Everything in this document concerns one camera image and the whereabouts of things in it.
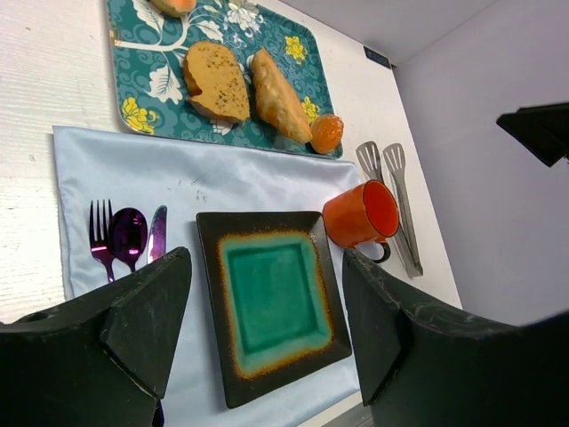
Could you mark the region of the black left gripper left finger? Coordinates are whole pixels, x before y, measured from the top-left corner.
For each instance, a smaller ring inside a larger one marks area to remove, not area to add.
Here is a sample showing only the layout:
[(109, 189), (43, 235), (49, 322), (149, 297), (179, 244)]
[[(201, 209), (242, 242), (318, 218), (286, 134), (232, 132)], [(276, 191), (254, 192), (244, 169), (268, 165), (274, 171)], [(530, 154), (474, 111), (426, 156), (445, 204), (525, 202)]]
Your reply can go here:
[(1, 326), (3, 426), (149, 426), (192, 278), (177, 247), (113, 283)]

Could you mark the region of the metal serving tongs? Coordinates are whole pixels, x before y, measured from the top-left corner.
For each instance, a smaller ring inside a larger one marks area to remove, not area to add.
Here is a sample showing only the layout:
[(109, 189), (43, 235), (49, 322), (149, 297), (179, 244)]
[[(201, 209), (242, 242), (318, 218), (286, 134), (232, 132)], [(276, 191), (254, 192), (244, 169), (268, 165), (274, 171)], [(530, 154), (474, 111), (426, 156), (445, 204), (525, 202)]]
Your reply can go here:
[(400, 143), (388, 145), (380, 151), (374, 141), (367, 141), (356, 148), (357, 160), (370, 178), (383, 183), (390, 178), (397, 198), (399, 228), (392, 238), (409, 278), (423, 275), (417, 238), (413, 226), (409, 197), (405, 184), (405, 152)]

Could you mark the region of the toasted bread slice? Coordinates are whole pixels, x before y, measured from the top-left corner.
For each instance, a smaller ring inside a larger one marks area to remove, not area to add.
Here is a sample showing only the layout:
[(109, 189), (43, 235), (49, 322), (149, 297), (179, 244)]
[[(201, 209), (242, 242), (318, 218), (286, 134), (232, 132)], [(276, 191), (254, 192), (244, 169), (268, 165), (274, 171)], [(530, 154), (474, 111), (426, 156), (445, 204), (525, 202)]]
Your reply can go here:
[(188, 103), (202, 116), (231, 124), (250, 118), (250, 102), (235, 54), (226, 45), (192, 44), (183, 60)]

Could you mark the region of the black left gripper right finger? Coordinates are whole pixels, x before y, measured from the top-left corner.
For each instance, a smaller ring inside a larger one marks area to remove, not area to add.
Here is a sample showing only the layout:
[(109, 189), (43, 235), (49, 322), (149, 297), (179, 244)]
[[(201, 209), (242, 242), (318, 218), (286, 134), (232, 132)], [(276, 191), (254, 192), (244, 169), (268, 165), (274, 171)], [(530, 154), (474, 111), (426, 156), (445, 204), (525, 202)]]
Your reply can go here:
[(377, 426), (565, 426), (568, 316), (510, 326), (343, 255), (360, 391)]

